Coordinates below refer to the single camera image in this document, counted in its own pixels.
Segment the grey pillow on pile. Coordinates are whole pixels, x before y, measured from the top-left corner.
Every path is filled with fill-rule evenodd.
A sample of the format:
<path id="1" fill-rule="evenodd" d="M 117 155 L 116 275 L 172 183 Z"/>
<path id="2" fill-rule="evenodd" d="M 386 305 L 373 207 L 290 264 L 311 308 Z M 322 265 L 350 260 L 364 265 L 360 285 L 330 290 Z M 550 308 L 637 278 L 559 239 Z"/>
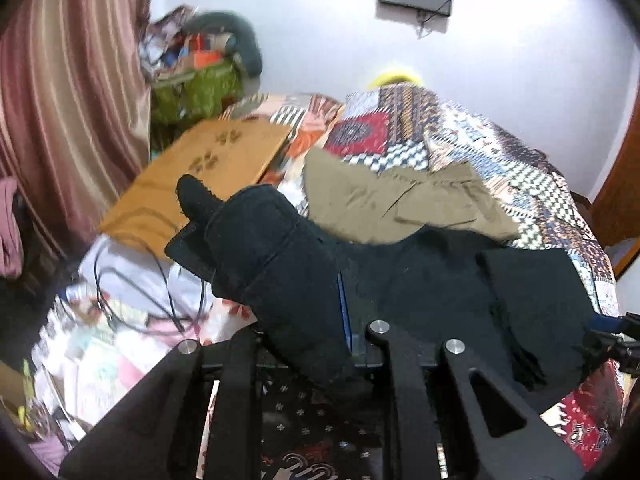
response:
<path id="1" fill-rule="evenodd" d="M 182 26 L 188 35 L 215 36 L 217 42 L 224 40 L 222 52 L 233 61 L 247 79 L 262 74 L 262 52 L 260 52 L 253 26 L 242 15 L 228 11 L 197 13 Z"/>

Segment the orange wooden board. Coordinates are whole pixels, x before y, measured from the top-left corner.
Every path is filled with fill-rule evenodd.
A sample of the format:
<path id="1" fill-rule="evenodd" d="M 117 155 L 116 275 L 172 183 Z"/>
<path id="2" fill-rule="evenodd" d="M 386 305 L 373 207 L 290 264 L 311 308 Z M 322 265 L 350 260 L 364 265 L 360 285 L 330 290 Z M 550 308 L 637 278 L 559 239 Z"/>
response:
<path id="1" fill-rule="evenodd" d="M 165 246 L 188 222 L 176 186 L 185 174 L 222 200 L 258 183 L 292 129 L 268 120 L 203 120 L 146 166 L 104 216 L 99 232 L 130 247 Z"/>

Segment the yellow round object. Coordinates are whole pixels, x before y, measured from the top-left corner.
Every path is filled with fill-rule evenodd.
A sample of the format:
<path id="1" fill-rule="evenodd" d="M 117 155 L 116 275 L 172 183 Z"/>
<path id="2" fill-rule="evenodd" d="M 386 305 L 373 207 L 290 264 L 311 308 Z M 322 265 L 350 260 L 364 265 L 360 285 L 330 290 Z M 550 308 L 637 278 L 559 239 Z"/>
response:
<path id="1" fill-rule="evenodd" d="M 418 86 L 420 84 L 420 80 L 415 76 L 406 73 L 389 72 L 374 78 L 370 84 L 368 84 L 368 89 L 372 90 L 384 86 L 391 86 L 392 84 L 414 84 L 415 86 Z"/>

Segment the khaki olive pants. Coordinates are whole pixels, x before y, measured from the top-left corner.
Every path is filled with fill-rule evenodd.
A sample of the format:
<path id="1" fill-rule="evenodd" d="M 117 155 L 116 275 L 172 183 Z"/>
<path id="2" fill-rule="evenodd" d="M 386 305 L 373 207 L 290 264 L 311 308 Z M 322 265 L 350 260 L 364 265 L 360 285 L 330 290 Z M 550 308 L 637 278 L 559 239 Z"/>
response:
<path id="1" fill-rule="evenodd" d="M 422 226 L 465 230 L 510 242 L 518 224 L 467 162 L 429 172 L 393 167 L 376 174 L 314 148 L 305 160 L 308 218 L 358 243 L 403 240 Z"/>

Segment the brown wooden door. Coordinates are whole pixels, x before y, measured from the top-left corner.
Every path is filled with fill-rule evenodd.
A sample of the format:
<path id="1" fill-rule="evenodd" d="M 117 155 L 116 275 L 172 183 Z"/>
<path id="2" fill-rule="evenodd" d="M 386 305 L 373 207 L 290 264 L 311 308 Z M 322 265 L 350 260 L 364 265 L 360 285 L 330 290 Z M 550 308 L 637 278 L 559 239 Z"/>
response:
<path id="1" fill-rule="evenodd" d="M 620 278 L 639 255 L 639 101 L 614 165 L 590 208 L 594 234 L 602 246 L 631 240 L 626 252 L 613 264 Z"/>

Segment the striped maroon curtain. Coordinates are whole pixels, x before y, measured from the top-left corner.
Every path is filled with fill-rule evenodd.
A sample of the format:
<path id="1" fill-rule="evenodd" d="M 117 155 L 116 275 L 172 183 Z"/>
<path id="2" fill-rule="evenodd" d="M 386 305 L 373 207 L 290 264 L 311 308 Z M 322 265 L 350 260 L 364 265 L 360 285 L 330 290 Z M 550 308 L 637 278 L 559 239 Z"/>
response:
<path id="1" fill-rule="evenodd" d="M 151 0 L 21 0 L 1 35 L 1 171 L 58 256 L 93 239 L 150 157 Z"/>

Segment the green fabric bag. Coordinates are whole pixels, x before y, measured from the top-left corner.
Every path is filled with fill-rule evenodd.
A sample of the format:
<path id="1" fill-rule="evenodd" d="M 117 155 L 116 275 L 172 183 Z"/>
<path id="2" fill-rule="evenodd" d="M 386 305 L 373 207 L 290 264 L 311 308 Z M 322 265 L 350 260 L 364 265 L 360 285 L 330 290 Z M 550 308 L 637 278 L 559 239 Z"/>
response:
<path id="1" fill-rule="evenodd" d="M 156 78 L 151 84 L 151 122 L 186 126 L 218 117 L 243 96 L 241 72 L 222 60 L 200 70 Z"/>

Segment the white crumpled cloth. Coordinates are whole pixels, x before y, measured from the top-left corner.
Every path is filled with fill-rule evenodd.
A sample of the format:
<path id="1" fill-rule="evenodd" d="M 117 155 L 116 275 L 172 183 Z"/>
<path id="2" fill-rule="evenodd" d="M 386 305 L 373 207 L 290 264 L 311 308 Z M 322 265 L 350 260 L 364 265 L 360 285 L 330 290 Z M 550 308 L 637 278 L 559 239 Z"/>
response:
<path id="1" fill-rule="evenodd" d="M 156 260 L 148 252 L 101 237 L 81 260 L 79 274 L 101 289 L 111 304 L 119 300 L 128 307 L 158 318 L 195 318 L 198 309 L 206 313 L 214 296 L 202 281 L 178 263 Z"/>

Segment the patchwork patterned bedspread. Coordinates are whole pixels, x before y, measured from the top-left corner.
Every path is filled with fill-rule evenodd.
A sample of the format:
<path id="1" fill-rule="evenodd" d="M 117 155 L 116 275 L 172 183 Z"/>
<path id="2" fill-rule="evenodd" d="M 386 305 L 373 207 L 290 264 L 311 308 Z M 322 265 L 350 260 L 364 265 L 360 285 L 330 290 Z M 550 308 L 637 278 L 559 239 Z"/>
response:
<path id="1" fill-rule="evenodd" d="M 510 248 L 564 250 L 593 309 L 618 313 L 610 259 L 579 212 L 564 176 L 545 154 L 488 118 L 414 84 L 352 94 L 330 122 L 332 130 L 320 150 L 376 174 L 393 167 L 435 172 L 467 162 L 518 224 L 518 238 L 494 241 Z M 313 149 L 306 141 L 294 144 L 292 165 L 277 189 L 308 220 L 303 170 Z M 618 378 L 612 362 L 599 364 L 577 388 L 546 408 L 551 427 L 586 467 L 600 460 L 620 424 Z"/>

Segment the black pants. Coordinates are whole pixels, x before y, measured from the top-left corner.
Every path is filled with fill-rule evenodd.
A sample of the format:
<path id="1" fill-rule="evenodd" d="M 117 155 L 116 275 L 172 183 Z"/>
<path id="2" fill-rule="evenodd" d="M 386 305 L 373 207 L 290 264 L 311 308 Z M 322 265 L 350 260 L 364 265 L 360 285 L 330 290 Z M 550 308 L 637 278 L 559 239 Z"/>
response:
<path id="1" fill-rule="evenodd" d="M 538 411 L 591 373 L 582 340 L 594 309 L 562 249 L 430 226 L 393 244 L 349 243 L 268 185 L 221 200 L 186 174 L 176 191 L 188 222 L 168 257 L 249 307 L 271 353 L 334 401 L 367 391 L 345 344 L 338 272 L 352 334 L 383 320 L 424 344 L 460 339 Z"/>

